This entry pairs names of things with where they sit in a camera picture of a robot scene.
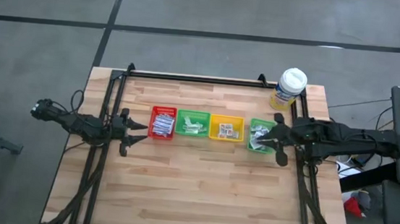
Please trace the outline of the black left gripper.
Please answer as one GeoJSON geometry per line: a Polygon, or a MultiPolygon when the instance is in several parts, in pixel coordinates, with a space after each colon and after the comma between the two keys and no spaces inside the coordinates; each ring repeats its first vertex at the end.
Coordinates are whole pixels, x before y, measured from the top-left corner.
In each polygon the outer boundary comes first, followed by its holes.
{"type": "Polygon", "coordinates": [[[129,109],[123,108],[119,116],[114,116],[111,120],[111,138],[120,141],[119,154],[127,156],[127,148],[148,137],[145,135],[129,135],[128,130],[147,129],[148,126],[139,124],[129,117],[129,109]]]}

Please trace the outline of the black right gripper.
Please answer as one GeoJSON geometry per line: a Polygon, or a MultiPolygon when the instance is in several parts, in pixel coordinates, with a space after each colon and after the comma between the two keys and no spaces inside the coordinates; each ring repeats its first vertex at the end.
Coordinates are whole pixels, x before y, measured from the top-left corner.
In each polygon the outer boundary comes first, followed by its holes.
{"type": "Polygon", "coordinates": [[[275,113],[273,118],[276,125],[268,133],[259,136],[255,141],[263,146],[272,148],[276,151],[276,162],[280,166],[288,165],[288,155],[284,152],[284,145],[289,140],[290,128],[285,124],[282,113],[275,113]]]}

